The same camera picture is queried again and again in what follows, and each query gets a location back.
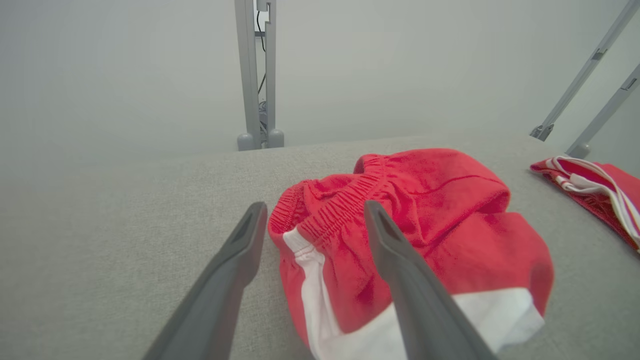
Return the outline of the red shorts with white stripe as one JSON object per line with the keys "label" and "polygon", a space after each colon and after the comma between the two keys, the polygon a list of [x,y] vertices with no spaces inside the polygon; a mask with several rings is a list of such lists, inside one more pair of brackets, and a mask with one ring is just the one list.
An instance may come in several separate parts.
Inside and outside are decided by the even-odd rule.
{"label": "red shorts with white stripe", "polygon": [[371,254],[369,200],[391,216],[492,351],[544,326],[553,262],[525,218],[507,211],[508,187],[457,150],[371,153],[352,174],[289,187],[270,215],[290,314],[315,360],[407,360]]}

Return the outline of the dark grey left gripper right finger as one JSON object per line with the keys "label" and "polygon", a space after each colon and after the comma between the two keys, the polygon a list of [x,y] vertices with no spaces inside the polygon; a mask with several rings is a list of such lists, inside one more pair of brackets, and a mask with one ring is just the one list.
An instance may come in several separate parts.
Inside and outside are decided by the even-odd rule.
{"label": "dark grey left gripper right finger", "polygon": [[408,360],[498,360],[381,203],[366,201],[364,217]]}

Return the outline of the grey metal partition post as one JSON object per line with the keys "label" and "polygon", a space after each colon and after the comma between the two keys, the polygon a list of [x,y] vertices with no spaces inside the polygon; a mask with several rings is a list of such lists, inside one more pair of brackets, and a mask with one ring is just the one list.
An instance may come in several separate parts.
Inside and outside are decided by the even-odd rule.
{"label": "grey metal partition post", "polygon": [[[246,131],[237,137],[239,151],[283,148],[285,134],[276,126],[276,51],[278,0],[234,0],[237,45],[242,84]],[[259,34],[265,48],[266,123],[259,116],[259,83],[255,27],[259,14],[267,13],[268,20]]]}

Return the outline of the red and white jersey shirt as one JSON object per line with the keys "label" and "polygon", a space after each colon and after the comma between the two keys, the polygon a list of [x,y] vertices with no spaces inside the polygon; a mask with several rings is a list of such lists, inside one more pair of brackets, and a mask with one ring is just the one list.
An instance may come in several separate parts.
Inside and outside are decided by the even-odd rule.
{"label": "red and white jersey shirt", "polygon": [[614,230],[640,254],[640,178],[600,162],[554,156],[529,167]]}

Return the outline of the grey metal support bar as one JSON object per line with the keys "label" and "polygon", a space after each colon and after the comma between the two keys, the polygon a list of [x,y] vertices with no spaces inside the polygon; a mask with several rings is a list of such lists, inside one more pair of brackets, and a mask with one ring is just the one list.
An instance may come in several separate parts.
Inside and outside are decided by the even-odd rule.
{"label": "grey metal support bar", "polygon": [[623,30],[626,29],[626,26],[633,16],[635,16],[638,9],[640,9],[640,0],[628,0],[624,9],[622,9],[617,18],[615,18],[615,21],[606,32],[605,36],[601,41],[599,41],[598,46],[592,51],[590,57],[588,57],[587,61],[583,64],[569,87],[567,87],[566,91],[562,94],[560,100],[557,101],[556,105],[549,112],[544,121],[531,130],[529,134],[531,137],[542,142],[546,141],[551,132],[553,132],[556,121],[566,110],[567,106],[573,101],[574,97],[583,87],[590,75],[592,75],[593,71],[601,63],[601,60],[605,57],[606,53],[615,43]]}
{"label": "grey metal support bar", "polygon": [[585,159],[591,152],[589,144],[596,134],[614,116],[615,112],[629,98],[629,96],[640,85],[640,63],[633,69],[631,74],[624,80],[622,85],[614,92],[610,100],[602,107],[598,114],[590,121],[589,125],[580,133],[567,149],[567,155],[574,158]]}

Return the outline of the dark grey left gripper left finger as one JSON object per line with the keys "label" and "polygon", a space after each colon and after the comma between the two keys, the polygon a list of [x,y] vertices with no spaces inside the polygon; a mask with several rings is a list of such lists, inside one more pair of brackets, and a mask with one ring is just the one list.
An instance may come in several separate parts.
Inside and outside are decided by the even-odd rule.
{"label": "dark grey left gripper left finger", "polygon": [[142,360],[229,360],[243,291],[258,273],[268,210],[252,203]]}

